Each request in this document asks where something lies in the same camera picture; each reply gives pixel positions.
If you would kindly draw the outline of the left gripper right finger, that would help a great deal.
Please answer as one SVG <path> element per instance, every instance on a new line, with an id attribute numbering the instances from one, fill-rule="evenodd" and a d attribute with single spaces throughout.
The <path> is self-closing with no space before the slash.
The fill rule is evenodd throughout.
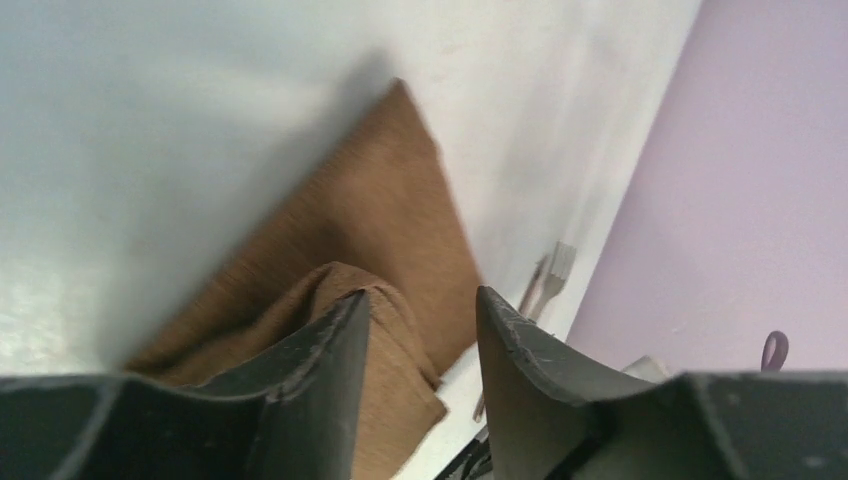
<path id="1" fill-rule="evenodd" d="M 498 479 L 843 479 L 847 375 L 611 369 L 476 293 Z"/>

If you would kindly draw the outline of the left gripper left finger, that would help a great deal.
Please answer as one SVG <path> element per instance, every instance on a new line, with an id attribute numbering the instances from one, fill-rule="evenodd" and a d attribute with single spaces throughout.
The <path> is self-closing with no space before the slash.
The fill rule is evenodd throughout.
<path id="1" fill-rule="evenodd" d="M 134 374 L 1 381 L 5 479 L 348 479 L 364 292 L 200 386 Z"/>

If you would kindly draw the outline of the brown cloth napkin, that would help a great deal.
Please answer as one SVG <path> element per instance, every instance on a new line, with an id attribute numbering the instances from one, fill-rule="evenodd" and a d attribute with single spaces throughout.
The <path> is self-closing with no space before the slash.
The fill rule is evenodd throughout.
<path id="1" fill-rule="evenodd" d="M 475 343 L 480 284 L 438 147 L 398 79 L 126 369 L 199 385 L 363 291 L 353 477 L 389 479 L 447 414 L 437 392 Z"/>

